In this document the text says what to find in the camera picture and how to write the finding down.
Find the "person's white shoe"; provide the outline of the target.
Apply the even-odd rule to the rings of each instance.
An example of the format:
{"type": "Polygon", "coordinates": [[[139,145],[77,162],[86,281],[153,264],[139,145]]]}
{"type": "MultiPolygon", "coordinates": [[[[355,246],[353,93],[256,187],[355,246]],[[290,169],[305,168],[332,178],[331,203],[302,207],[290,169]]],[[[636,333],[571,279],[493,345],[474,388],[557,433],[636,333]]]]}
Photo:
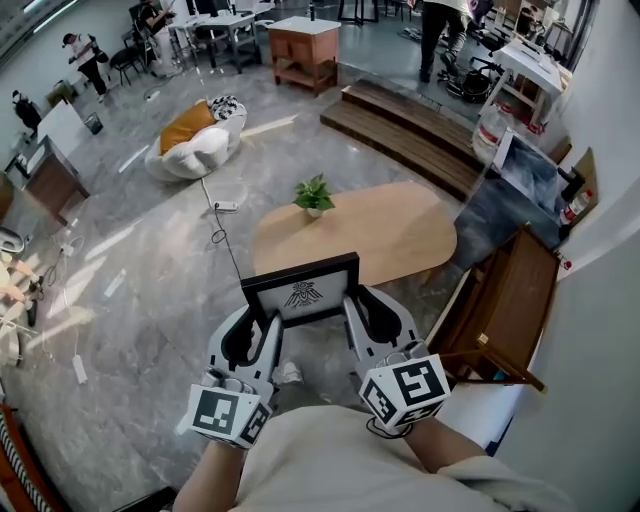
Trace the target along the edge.
{"type": "Polygon", "coordinates": [[[301,369],[291,360],[285,360],[278,368],[277,383],[279,386],[303,385],[301,369]]]}

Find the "person's left forearm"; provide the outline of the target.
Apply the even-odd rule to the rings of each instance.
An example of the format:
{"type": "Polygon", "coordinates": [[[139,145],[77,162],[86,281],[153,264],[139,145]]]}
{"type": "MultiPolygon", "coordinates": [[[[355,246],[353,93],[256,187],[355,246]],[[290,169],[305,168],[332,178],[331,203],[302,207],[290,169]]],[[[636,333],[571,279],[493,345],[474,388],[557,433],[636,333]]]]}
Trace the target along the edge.
{"type": "Polygon", "coordinates": [[[245,451],[211,441],[182,486],[172,512],[229,512],[235,504],[245,451]]]}

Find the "black and white patterned cushion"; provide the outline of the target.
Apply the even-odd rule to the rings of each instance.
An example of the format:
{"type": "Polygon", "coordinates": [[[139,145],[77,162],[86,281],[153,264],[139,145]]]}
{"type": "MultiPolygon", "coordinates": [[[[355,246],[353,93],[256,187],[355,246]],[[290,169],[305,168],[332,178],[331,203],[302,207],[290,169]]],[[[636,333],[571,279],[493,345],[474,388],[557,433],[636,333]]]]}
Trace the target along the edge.
{"type": "Polygon", "coordinates": [[[233,95],[217,96],[208,100],[207,105],[216,122],[225,121],[237,115],[241,107],[238,99],[233,95]]]}

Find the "white beanbag sofa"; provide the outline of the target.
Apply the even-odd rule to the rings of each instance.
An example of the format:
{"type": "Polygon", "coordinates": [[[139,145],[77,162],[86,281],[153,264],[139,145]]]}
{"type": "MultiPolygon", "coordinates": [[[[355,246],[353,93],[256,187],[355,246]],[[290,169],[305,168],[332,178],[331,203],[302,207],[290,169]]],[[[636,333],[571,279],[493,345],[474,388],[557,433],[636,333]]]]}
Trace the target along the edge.
{"type": "Polygon", "coordinates": [[[149,174],[163,182],[195,181],[222,167],[239,147],[245,127],[247,110],[239,103],[237,115],[203,129],[164,155],[160,154],[159,135],[145,155],[149,174]]]}

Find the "grey marble pattern panel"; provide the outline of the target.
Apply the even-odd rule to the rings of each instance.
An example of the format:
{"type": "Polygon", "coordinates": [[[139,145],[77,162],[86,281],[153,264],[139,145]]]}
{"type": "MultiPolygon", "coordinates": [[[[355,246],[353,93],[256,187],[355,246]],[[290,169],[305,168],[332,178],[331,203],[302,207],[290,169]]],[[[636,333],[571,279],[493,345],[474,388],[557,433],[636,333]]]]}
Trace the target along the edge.
{"type": "Polygon", "coordinates": [[[535,205],[552,216],[559,215],[562,186],[558,166],[527,139],[507,128],[492,167],[535,205]]]}

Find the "dark wooden cabinet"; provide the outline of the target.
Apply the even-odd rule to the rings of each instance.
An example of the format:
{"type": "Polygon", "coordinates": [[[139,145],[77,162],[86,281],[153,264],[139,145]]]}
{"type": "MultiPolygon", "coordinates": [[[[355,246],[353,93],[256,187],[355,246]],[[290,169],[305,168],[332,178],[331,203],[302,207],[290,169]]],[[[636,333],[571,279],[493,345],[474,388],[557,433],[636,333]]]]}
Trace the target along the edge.
{"type": "Polygon", "coordinates": [[[26,163],[23,160],[14,155],[5,167],[5,174],[16,188],[67,227],[69,221],[63,213],[69,201],[77,194],[84,199],[90,197],[79,173],[48,136],[37,144],[26,163]]]}

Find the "black framed picture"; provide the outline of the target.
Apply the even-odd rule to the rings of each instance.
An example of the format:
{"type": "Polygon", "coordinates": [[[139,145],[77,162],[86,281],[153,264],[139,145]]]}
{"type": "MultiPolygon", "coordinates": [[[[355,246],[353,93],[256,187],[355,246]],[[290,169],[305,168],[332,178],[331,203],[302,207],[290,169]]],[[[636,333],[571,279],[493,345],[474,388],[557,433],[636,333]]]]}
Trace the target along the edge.
{"type": "Polygon", "coordinates": [[[359,286],[355,252],[241,281],[249,310],[261,328],[278,316],[292,328],[342,313],[343,298],[359,286]]]}

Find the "green potted plant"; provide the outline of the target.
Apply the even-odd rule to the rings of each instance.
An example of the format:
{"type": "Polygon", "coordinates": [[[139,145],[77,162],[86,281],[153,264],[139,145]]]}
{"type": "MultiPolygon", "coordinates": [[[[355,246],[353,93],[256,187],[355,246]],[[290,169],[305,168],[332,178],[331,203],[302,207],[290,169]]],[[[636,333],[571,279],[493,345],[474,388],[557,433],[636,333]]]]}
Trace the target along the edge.
{"type": "Polygon", "coordinates": [[[293,203],[314,219],[322,217],[326,211],[335,208],[323,174],[297,184],[293,203]]]}

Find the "oval wooden table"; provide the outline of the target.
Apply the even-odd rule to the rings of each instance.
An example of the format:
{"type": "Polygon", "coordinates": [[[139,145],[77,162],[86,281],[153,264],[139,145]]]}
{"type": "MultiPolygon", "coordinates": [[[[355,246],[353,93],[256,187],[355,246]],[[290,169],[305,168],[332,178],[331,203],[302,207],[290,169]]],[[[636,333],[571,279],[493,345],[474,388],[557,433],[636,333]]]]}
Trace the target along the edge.
{"type": "Polygon", "coordinates": [[[318,218],[295,205],[269,212],[253,237],[257,275],[355,252],[359,280],[369,286],[446,263],[457,246],[444,201],[415,182],[335,194],[318,218]]]}

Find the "orange chair with striped trim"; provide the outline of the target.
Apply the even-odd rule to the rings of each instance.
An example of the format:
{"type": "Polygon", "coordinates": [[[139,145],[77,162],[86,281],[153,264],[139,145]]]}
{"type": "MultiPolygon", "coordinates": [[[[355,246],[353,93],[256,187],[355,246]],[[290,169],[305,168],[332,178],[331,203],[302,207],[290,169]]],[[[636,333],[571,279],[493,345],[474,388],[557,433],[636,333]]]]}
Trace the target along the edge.
{"type": "Polygon", "coordinates": [[[16,512],[65,512],[5,404],[0,404],[0,487],[16,512]]]}

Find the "wooden side table white top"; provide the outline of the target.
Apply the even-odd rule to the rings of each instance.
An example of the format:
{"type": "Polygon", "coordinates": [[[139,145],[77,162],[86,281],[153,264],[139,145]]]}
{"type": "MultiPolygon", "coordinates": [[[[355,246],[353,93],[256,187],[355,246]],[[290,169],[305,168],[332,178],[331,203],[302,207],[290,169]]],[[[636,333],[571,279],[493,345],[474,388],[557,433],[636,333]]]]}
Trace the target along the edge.
{"type": "Polygon", "coordinates": [[[338,84],[337,21],[293,16],[267,28],[274,80],[300,85],[315,97],[338,84]]]}

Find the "orange cushion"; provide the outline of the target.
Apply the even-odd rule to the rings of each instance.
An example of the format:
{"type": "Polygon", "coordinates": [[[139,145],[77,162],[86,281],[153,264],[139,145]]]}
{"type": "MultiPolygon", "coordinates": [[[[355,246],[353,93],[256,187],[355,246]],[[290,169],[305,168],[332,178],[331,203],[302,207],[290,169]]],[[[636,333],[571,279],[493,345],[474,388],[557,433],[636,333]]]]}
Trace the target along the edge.
{"type": "Polygon", "coordinates": [[[160,154],[174,146],[189,142],[195,135],[216,123],[206,100],[199,101],[186,110],[160,133],[160,154]]]}

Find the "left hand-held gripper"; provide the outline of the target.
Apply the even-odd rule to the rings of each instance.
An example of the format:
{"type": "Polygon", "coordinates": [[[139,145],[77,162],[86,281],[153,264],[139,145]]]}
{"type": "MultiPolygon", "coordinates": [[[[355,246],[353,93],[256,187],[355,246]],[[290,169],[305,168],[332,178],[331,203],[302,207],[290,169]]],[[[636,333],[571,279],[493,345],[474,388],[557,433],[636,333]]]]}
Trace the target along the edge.
{"type": "Polygon", "coordinates": [[[284,332],[280,313],[272,316],[262,332],[259,361],[262,379],[243,381],[218,369],[251,367],[257,363],[257,355],[249,357],[254,322],[249,306],[245,305],[215,330],[207,349],[211,366],[205,369],[201,383],[191,386],[189,394],[187,428],[236,448],[252,448],[273,413],[270,403],[274,385],[270,380],[280,359],[284,332]]]}

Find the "pack of plastic water bottles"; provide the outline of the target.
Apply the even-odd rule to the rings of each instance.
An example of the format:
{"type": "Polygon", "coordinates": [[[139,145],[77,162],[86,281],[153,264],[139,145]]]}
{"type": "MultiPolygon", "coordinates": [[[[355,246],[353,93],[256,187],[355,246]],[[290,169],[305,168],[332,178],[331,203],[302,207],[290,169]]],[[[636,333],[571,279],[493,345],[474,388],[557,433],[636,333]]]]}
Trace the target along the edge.
{"type": "Polygon", "coordinates": [[[480,117],[472,133],[471,145],[476,157],[484,164],[493,160],[508,127],[509,116],[500,104],[492,104],[480,117]]]}

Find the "black chair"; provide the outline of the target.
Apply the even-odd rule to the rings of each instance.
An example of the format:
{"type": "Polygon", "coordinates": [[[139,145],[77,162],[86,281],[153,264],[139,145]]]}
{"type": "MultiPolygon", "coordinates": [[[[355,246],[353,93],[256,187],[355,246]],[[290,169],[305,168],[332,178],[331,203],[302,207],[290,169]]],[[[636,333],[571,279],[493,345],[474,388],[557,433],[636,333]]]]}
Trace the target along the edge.
{"type": "Polygon", "coordinates": [[[109,64],[112,69],[118,72],[121,85],[131,84],[127,70],[132,68],[136,73],[139,72],[139,52],[135,48],[124,48],[111,57],[109,64]]]}

